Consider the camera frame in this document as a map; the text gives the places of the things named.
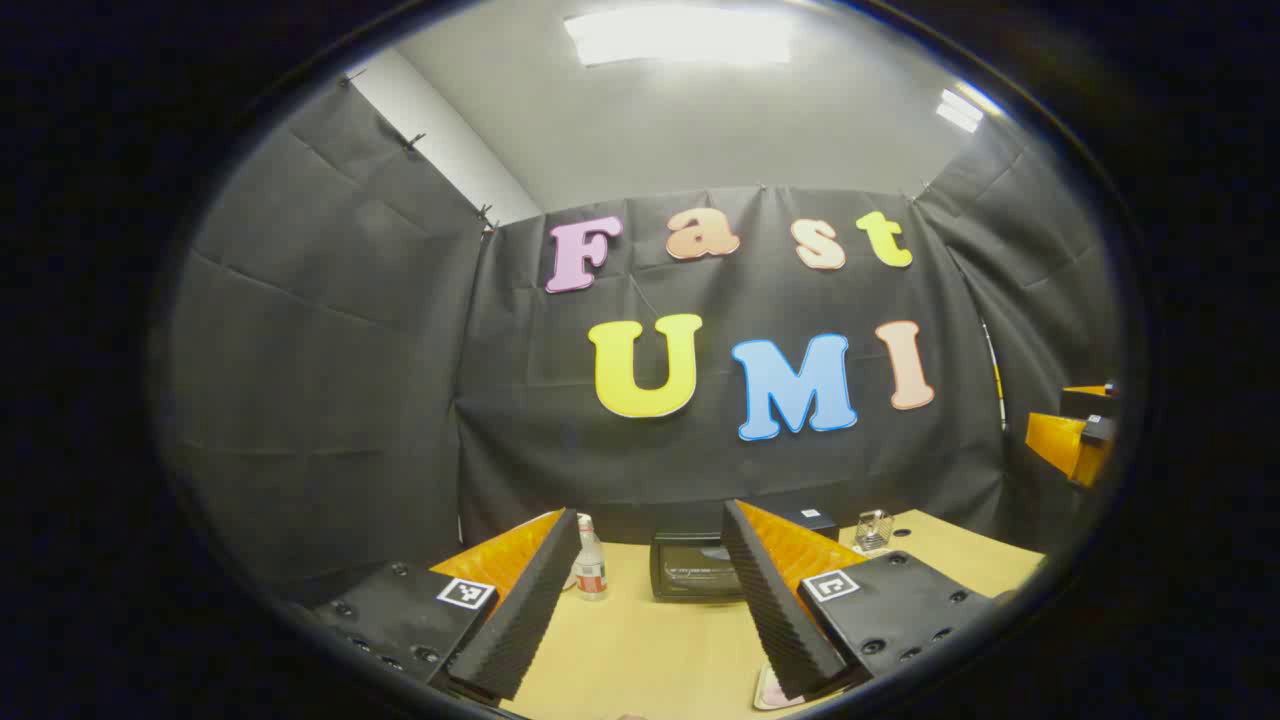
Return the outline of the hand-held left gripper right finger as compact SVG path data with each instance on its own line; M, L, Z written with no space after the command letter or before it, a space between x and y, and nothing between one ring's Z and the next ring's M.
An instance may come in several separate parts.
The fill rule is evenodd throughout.
M997 606L909 552L868 559L736 498L723 505L721 538L788 698L893 675Z

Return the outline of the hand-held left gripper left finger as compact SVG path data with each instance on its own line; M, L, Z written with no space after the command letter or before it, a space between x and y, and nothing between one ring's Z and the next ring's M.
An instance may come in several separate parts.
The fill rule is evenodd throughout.
M580 551L557 509L430 568L385 562L307 609L320 626L415 688L513 700Z

